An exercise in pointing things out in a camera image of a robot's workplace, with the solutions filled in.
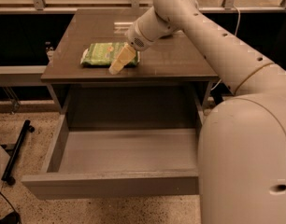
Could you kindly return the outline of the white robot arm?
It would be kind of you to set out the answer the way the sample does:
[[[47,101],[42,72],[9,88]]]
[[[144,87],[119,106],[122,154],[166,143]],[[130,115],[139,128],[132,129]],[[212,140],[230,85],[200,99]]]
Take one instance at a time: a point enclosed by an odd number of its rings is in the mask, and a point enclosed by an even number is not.
[[[130,26],[110,73],[177,30],[233,95],[209,113],[199,135],[202,223],[286,224],[284,69],[205,17],[195,0],[153,0]]]

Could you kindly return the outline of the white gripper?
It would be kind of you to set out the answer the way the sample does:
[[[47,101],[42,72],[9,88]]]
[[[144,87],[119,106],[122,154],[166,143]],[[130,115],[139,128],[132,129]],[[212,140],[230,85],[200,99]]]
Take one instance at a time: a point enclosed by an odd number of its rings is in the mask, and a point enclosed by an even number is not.
[[[155,42],[156,33],[154,28],[155,23],[151,18],[140,17],[133,22],[126,32],[128,44],[123,46],[111,63],[108,68],[110,74],[119,74],[124,66],[135,58],[136,50],[144,51]]]

